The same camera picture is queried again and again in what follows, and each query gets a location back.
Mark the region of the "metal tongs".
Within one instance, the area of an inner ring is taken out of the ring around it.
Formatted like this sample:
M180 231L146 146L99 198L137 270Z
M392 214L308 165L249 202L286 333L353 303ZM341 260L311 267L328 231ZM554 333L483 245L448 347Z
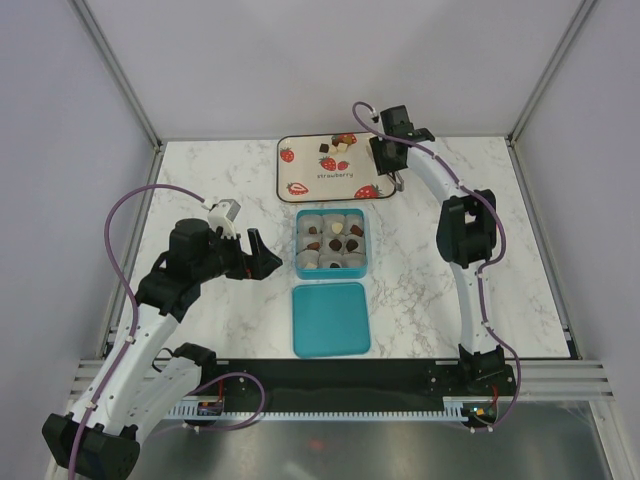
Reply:
M394 188L397 192L403 192L405 190L404 179L399 172L388 173L388 177L394 184Z

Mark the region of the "brown square chocolate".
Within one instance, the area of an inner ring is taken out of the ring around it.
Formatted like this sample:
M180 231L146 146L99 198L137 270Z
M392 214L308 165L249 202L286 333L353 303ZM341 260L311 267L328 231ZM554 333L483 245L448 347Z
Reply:
M350 229L350 232L353 235L357 235L359 237L362 237L364 235L364 231L358 225L353 225Z

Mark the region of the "dark heart chocolate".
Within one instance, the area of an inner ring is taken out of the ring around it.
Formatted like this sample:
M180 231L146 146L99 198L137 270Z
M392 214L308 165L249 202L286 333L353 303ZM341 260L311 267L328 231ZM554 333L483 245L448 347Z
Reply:
M348 252L355 251L358 247L359 247L359 243L354 239L350 239L346 242L346 250Z

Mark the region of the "dark round chocolate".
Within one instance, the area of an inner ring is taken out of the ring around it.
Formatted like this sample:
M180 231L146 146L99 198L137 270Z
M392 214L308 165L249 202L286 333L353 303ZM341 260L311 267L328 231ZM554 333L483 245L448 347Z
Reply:
M333 239L329 242L329 247L333 250L333 251L340 251L342 249L342 243L340 240L338 239Z

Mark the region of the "teal tin lid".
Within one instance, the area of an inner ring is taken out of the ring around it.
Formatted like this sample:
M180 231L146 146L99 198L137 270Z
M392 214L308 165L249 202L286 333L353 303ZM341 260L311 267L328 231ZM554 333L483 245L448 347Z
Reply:
M364 286L318 283L292 291L293 351L299 358L361 355L371 348Z

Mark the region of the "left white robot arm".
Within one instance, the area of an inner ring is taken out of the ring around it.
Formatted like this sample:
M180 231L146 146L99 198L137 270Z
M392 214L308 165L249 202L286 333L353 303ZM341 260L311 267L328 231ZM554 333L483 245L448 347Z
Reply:
M198 300L204 283L224 276L263 280L281 259L248 231L250 253L237 235L200 219L176 223L169 247L140 281L133 319L120 335L90 386L65 414L52 414L42 428L56 463L69 476L125 479L156 425L185 396L208 394L219 380L213 351L187 343L151 382L153 360Z

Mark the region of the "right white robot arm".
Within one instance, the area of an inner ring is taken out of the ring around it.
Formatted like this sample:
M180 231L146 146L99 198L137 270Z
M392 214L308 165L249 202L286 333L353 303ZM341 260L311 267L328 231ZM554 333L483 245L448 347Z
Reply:
M505 246L504 228L495 218L496 199L490 190L471 190L446 161L427 147L424 129L405 137L375 135L369 143L380 175L397 177L409 169L440 204L436 246L454 275L461 316L457 382L469 394L491 386L505 364L504 348L490 331L486 268L501 260L497 245Z

